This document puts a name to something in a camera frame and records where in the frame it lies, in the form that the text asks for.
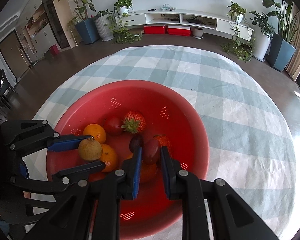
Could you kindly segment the beige curtain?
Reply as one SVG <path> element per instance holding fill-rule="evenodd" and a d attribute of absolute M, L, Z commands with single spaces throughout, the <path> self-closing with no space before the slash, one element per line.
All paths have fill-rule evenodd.
<path fill-rule="evenodd" d="M 293 13 L 295 18 L 296 32 L 292 39 L 291 45 L 296 49 L 295 53 L 286 67 L 288 75 L 296 81 L 300 75 L 300 10 L 296 5 L 293 6 Z"/>

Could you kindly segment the trailing plant on console right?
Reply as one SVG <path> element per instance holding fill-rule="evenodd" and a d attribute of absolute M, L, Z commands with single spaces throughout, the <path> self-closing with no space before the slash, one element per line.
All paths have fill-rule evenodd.
<path fill-rule="evenodd" d="M 241 7 L 238 3 L 230 1 L 231 4 L 227 6 L 229 11 L 227 13 L 228 24 L 230 26 L 230 30 L 233 31 L 231 36 L 231 40 L 228 43 L 221 45 L 221 48 L 224 52 L 228 54 L 234 55 L 237 59 L 247 63 L 252 58 L 252 42 L 251 42 L 251 34 L 248 34 L 248 44 L 245 45 L 243 43 L 242 32 L 240 31 L 239 24 L 241 22 L 244 23 L 244 29 L 249 31 L 248 24 L 245 20 L 245 13 L 247 10 Z"/>

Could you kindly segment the red storage box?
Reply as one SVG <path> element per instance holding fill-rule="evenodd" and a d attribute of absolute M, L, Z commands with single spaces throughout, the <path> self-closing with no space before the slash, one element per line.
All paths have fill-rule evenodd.
<path fill-rule="evenodd" d="M 167 33 L 177 36 L 191 36 L 191 27 L 181 25 L 168 25 Z"/>
<path fill-rule="evenodd" d="M 157 24 L 157 25 L 144 25 L 143 31 L 145 34 L 166 34 L 167 25 Z"/>

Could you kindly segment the red storage box left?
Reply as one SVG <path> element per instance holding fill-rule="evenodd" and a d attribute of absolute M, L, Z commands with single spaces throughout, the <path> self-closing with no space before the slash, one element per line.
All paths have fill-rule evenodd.
<path fill-rule="evenodd" d="M 143 31 L 145 34 L 166 34 L 167 25 L 157 24 L 157 25 L 144 25 Z"/>

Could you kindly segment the small grey floor pot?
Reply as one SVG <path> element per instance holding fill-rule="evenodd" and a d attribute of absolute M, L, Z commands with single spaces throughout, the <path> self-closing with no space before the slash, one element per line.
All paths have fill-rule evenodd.
<path fill-rule="evenodd" d="M 203 38 L 203 28 L 193 27 L 192 28 L 192 36 L 196 39 Z"/>

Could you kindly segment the mandarin orange with stem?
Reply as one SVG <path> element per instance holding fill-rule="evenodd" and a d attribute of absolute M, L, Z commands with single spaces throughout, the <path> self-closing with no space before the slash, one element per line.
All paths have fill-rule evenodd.
<path fill-rule="evenodd" d="M 130 168 L 130 163 L 127 164 L 127 161 L 133 159 L 133 153 L 130 153 L 125 159 L 122 161 L 122 167 L 126 171 L 128 169 L 128 174 L 126 175 L 126 181 L 133 180 L 134 172 L 136 171 L 136 166 Z M 140 165 L 140 184 L 147 183 L 155 178 L 157 173 L 157 165 L 154 164 L 145 164 L 141 161 Z"/>

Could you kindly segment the red storage box right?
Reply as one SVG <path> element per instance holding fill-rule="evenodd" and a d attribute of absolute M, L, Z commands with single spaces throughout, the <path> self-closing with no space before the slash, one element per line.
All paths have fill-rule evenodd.
<path fill-rule="evenodd" d="M 191 36 L 191 27 L 181 25 L 168 25 L 167 33 L 177 36 Z"/>

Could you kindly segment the small red bin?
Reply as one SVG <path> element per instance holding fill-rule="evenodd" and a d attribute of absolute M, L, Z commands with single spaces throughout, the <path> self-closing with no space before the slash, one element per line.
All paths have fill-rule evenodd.
<path fill-rule="evenodd" d="M 54 44 L 53 46 L 51 46 L 49 48 L 49 51 L 50 51 L 50 53 L 51 53 L 52 56 L 56 56 L 56 55 L 58 55 L 60 53 L 59 48 L 58 48 L 58 46 L 56 44 Z"/>

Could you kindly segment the red strawberry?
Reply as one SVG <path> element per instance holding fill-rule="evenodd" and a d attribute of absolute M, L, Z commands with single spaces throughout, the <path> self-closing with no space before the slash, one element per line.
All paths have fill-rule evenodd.
<path fill-rule="evenodd" d="M 146 128 L 146 119 L 138 111 L 129 111 L 122 121 L 121 128 L 133 134 L 141 133 Z"/>
<path fill-rule="evenodd" d="M 171 145 L 170 140 L 166 135 L 159 134 L 155 135 L 153 138 L 159 142 L 160 146 L 169 147 Z"/>

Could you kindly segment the trailing plant on console left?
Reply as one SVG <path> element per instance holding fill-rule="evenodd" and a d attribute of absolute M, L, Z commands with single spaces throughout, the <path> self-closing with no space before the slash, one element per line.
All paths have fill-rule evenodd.
<path fill-rule="evenodd" d="M 142 38 L 142 34 L 131 33 L 127 27 L 126 18 L 129 16 L 129 10 L 132 9 L 133 0 L 117 0 L 114 4 L 114 10 L 111 16 L 109 29 L 116 38 L 115 43 L 133 43 Z"/>

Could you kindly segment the red tomato with stem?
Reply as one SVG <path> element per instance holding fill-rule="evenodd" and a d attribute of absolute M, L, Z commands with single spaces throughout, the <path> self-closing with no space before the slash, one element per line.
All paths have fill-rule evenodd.
<path fill-rule="evenodd" d="M 119 135 L 122 133 L 121 119 L 117 116 L 108 116 L 104 120 L 103 128 L 107 134 Z"/>

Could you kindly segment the plant white ribbed pot left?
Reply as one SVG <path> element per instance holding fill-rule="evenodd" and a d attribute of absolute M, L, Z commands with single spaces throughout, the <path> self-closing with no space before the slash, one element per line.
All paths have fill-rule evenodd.
<path fill-rule="evenodd" d="M 98 34 L 103 42 L 110 41 L 114 38 L 113 32 L 110 29 L 112 13 L 112 11 L 106 9 L 99 11 L 94 17 Z"/>

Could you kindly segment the checkered green white tablecloth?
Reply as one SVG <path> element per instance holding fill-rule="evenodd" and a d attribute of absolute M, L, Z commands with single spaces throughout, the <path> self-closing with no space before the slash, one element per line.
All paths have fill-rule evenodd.
<path fill-rule="evenodd" d="M 60 134 L 82 135 L 88 125 L 129 111 L 144 116 L 145 141 L 166 136 L 183 169 L 223 179 L 283 238 L 295 200 L 292 135 L 239 65 L 196 48 L 126 48 L 66 80 L 35 117 Z"/>

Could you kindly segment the white tv console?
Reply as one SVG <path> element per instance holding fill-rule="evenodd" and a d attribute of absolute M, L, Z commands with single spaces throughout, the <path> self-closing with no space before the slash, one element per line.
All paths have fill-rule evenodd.
<path fill-rule="evenodd" d="M 233 31 L 230 30 L 227 16 L 218 16 L 215 14 L 195 11 L 195 10 L 139 10 L 129 12 L 126 18 L 127 27 L 137 27 L 144 25 L 182 25 L 190 27 L 203 28 L 203 32 L 214 34 L 221 37 L 231 38 Z M 249 27 L 249 31 L 244 29 L 244 23 L 239 24 L 242 32 L 243 42 L 248 42 L 248 34 L 253 34 L 253 28 Z"/>

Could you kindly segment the tall plant blue pot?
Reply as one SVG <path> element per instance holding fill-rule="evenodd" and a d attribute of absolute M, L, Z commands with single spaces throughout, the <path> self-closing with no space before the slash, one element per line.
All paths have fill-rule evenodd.
<path fill-rule="evenodd" d="M 293 0 L 263 0 L 265 8 L 274 8 L 267 13 L 268 17 L 277 18 L 278 31 L 273 34 L 270 44 L 270 52 L 267 60 L 272 68 L 282 72 L 292 59 L 296 48 L 291 42 L 296 35 L 296 17 L 293 13 Z"/>
<path fill-rule="evenodd" d="M 93 44 L 99 39 L 99 35 L 92 17 L 88 17 L 88 9 L 96 12 L 93 0 L 67 0 L 75 3 L 74 9 L 75 19 L 77 23 L 74 24 L 79 33 L 83 43 Z"/>

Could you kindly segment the tall plant blue pot right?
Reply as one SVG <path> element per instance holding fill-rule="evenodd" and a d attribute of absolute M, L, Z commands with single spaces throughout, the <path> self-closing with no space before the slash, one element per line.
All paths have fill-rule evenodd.
<path fill-rule="evenodd" d="M 267 13 L 268 17 L 277 18 L 278 31 L 273 34 L 270 44 L 270 52 L 267 60 L 272 68 L 282 72 L 292 59 L 296 48 L 291 42 L 296 35 L 296 17 L 293 13 L 293 0 L 263 0 L 265 8 L 274 8 Z"/>

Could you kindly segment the brown kiwi fruit front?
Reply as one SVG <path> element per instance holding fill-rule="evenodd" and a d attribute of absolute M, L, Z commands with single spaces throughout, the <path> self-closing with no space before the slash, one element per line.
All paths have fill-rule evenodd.
<path fill-rule="evenodd" d="M 101 158 L 103 149 L 98 141 L 88 138 L 79 143 L 78 153 L 85 161 L 95 161 Z"/>

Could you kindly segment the plant in white pot right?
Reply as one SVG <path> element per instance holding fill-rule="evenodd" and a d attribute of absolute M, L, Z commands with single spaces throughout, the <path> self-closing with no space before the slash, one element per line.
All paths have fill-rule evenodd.
<path fill-rule="evenodd" d="M 273 38 L 274 28 L 268 22 L 268 16 L 264 12 L 250 11 L 249 14 L 253 15 L 250 19 L 254 26 L 253 31 L 253 57 L 261 62 L 265 61 L 266 52 L 270 46 L 271 39 Z"/>

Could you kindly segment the trailing plant on console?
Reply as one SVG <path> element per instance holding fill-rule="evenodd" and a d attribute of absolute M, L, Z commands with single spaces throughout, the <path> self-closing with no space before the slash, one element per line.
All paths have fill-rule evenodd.
<path fill-rule="evenodd" d="M 240 31 L 239 24 L 241 22 L 244 23 L 244 29 L 249 31 L 248 24 L 245 20 L 245 13 L 247 10 L 241 7 L 238 3 L 230 1 L 231 4 L 227 6 L 229 11 L 227 13 L 228 24 L 230 26 L 230 30 L 233 31 L 231 36 L 231 40 L 228 43 L 221 45 L 221 48 L 224 52 L 228 54 L 234 55 L 237 59 L 247 63 L 252 58 L 252 42 L 251 42 L 251 34 L 248 34 L 248 44 L 245 45 L 243 43 L 242 32 Z"/>
<path fill-rule="evenodd" d="M 115 43 L 133 43 L 142 38 L 142 34 L 131 33 L 127 27 L 126 18 L 129 16 L 129 10 L 132 9 L 133 0 L 117 0 L 114 4 L 114 10 L 111 16 L 109 29 L 116 38 Z"/>

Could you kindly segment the wall cabinet shelving unit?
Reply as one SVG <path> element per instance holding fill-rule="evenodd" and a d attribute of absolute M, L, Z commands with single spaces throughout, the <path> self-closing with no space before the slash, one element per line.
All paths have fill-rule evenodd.
<path fill-rule="evenodd" d="M 44 58 L 50 48 L 70 48 L 66 24 L 57 14 L 57 0 L 29 0 L 16 26 L 17 36 L 31 63 Z"/>

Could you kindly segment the tall plant blue pot left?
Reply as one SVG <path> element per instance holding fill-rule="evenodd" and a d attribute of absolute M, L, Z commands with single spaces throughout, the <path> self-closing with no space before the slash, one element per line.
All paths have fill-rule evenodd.
<path fill-rule="evenodd" d="M 88 17 L 88 9 L 96 12 L 93 0 L 67 0 L 75 3 L 74 9 L 75 19 L 77 23 L 74 24 L 79 33 L 83 43 L 93 44 L 99 39 L 99 35 L 92 17 Z"/>

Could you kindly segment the small mandarin orange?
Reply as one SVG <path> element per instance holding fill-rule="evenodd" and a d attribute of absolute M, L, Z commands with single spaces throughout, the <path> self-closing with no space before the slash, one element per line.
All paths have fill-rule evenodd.
<path fill-rule="evenodd" d="M 83 130 L 83 135 L 91 135 L 100 144 L 104 144 L 107 138 L 106 131 L 99 124 L 89 124 Z"/>

